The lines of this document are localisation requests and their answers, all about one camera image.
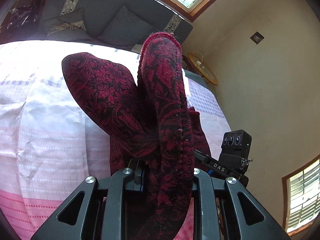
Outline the dark grey upholstered headboard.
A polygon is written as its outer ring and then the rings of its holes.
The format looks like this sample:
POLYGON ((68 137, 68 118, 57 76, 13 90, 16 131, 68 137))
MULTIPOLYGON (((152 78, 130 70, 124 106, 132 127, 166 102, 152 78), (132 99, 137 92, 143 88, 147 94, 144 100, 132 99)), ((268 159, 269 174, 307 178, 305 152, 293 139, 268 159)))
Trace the dark grey upholstered headboard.
POLYGON ((188 21, 156 0, 47 0, 40 20, 40 29, 47 35, 43 28, 45 22, 83 8, 86 30, 81 30, 82 34, 79 37, 98 40, 98 36, 102 34, 122 6, 126 6, 127 9, 153 26, 137 44, 143 44, 151 33, 156 32, 174 34, 178 42, 183 43, 193 29, 188 21))

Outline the dark red floral garment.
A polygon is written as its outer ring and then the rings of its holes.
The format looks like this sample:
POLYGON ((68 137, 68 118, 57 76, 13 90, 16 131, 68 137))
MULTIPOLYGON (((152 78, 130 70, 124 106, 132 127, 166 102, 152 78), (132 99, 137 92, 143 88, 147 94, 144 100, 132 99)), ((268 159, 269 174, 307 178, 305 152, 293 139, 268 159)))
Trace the dark red floral garment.
POLYGON ((62 72, 77 104, 110 136, 111 172, 133 158, 150 169, 145 203, 129 210, 129 239, 175 238, 191 200, 194 152, 210 154, 200 115, 187 106, 180 44, 150 35, 136 79, 90 53, 65 57, 62 72))

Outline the dark grey square pillow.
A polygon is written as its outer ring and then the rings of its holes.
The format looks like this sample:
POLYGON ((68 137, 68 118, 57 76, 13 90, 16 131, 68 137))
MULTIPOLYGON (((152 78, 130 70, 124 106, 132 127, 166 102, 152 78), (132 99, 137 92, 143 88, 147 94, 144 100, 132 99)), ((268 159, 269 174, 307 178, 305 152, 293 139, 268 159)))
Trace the dark grey square pillow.
POLYGON ((132 49, 153 28, 139 16, 122 6, 110 24, 98 36, 105 44, 132 49))

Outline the dark glossy bag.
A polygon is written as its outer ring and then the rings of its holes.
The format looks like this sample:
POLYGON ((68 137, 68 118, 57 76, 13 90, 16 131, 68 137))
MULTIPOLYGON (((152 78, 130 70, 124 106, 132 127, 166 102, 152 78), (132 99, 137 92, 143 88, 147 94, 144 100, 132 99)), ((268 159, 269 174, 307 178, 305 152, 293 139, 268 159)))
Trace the dark glossy bag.
POLYGON ((32 27, 39 17, 39 8, 42 0, 18 0, 11 9, 7 31, 18 32, 22 29, 32 27))

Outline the round wooden bedside table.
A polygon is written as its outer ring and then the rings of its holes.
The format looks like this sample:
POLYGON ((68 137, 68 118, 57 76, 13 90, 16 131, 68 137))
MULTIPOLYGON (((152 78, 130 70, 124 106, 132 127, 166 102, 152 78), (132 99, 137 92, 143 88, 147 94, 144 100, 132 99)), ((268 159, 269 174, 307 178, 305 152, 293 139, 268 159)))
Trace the round wooden bedside table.
POLYGON ((189 52, 187 58, 191 66, 211 85, 218 86, 219 81, 213 71, 205 64, 203 55, 199 51, 189 52))

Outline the pink checked bed sheet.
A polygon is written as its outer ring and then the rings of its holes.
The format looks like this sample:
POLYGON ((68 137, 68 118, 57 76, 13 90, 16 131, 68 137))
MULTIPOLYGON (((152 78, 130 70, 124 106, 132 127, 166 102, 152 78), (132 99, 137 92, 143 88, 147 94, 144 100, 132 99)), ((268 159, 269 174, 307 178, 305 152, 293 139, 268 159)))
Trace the pink checked bed sheet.
POLYGON ((87 177, 110 175, 110 138, 80 109, 62 74, 67 56, 88 52, 138 70, 139 55, 86 43, 1 45, 1 210, 21 239, 87 177))

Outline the wooden framed side window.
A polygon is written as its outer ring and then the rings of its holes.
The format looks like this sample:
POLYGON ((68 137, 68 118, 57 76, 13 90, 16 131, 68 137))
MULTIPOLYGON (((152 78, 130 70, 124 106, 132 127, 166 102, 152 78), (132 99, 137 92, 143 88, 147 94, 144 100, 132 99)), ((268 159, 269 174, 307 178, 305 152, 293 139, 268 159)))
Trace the wooden framed side window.
POLYGON ((308 229, 319 215, 319 157, 282 178, 283 228, 294 236, 308 229))

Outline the dark wall switch plate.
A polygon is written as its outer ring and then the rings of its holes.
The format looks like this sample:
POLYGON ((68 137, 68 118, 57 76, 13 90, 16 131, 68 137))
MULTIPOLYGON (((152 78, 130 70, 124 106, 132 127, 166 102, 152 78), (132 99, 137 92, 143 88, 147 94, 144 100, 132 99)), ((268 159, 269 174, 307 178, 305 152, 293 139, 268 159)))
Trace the dark wall switch plate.
POLYGON ((261 35, 261 33, 259 33, 258 31, 256 33, 254 33, 250 39, 255 43, 255 44, 259 44, 263 39, 263 35, 261 35))

